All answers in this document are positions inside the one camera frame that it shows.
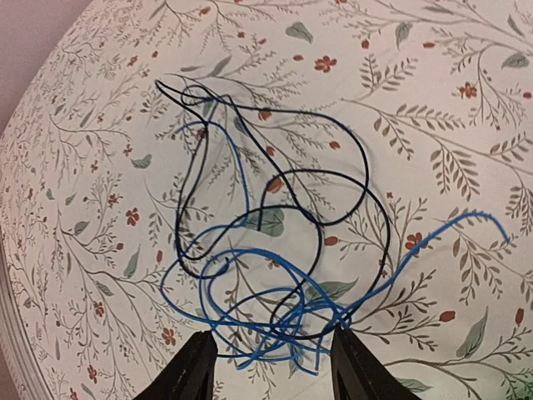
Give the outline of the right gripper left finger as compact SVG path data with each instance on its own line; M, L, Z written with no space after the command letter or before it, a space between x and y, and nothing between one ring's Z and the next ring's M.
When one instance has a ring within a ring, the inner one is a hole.
M212 400L217 344L195 332L135 400Z

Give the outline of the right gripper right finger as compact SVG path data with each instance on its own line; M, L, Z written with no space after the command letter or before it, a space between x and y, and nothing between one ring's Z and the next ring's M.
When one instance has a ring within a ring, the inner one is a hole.
M335 327L331 344L335 400L419 400L350 330Z

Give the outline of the floral table mat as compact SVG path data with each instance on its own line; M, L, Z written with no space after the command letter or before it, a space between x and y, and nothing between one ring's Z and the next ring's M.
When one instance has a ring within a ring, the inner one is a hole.
M132 399L265 248L424 399L532 396L529 1L94 1L1 135L22 399Z

